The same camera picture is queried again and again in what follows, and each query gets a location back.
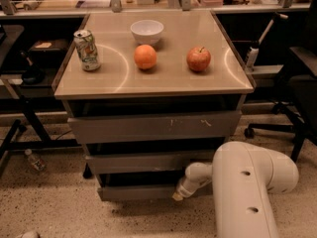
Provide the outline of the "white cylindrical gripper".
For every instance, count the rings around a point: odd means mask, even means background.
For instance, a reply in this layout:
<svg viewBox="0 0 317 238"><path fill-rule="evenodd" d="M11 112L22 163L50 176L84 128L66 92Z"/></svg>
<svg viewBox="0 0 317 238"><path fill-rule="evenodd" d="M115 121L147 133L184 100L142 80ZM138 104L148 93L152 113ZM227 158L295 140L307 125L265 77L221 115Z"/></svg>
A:
<svg viewBox="0 0 317 238"><path fill-rule="evenodd" d="M187 177L183 177L179 180L172 198L175 201L182 201L184 198L192 196L198 189L206 186L210 182L210 179L192 180Z"/></svg>

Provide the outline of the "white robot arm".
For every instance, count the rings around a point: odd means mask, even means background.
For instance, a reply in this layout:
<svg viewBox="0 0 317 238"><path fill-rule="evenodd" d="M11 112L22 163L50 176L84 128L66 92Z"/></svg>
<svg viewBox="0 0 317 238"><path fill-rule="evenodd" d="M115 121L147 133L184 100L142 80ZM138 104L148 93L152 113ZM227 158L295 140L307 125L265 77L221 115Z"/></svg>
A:
<svg viewBox="0 0 317 238"><path fill-rule="evenodd" d="M180 201L212 185L217 238L279 238L268 196L292 191L299 181L287 155L232 141L215 152L210 163L193 163L176 186Z"/></svg>

